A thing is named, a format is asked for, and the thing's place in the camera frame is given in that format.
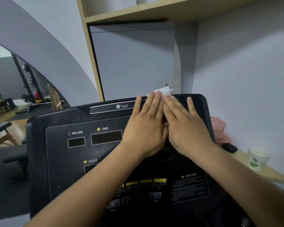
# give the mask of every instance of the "white tissue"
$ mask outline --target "white tissue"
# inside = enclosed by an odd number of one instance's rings
[[[160,89],[154,90],[154,92],[157,92],[157,91],[160,91],[163,96],[165,96],[165,95],[171,96],[171,93],[170,93],[170,92],[173,91],[173,89],[170,89],[170,87],[167,85],[167,86],[162,87],[162,88],[160,88]]]

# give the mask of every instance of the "person's right hand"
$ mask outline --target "person's right hand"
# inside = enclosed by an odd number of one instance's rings
[[[189,112],[174,96],[164,97],[164,114],[168,121],[169,141],[186,157],[197,161],[216,144],[211,140],[207,127],[199,117],[191,97],[187,98]]]

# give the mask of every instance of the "person's right arm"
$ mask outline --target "person's right arm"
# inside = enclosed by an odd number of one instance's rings
[[[284,226],[284,190],[265,180],[219,148],[187,98],[187,111],[166,96],[164,114],[175,149],[212,176],[245,210],[257,227]]]

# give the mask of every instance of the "caution label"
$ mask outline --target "caution label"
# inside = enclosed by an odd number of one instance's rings
[[[186,202],[210,195],[207,176],[204,171],[183,174],[174,180],[171,192],[172,203]]]

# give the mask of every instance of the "pink object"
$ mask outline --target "pink object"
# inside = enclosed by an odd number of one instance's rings
[[[226,122],[217,117],[210,117],[213,126],[213,134],[215,136],[216,144],[221,146],[222,143],[231,143],[231,139],[223,133]]]

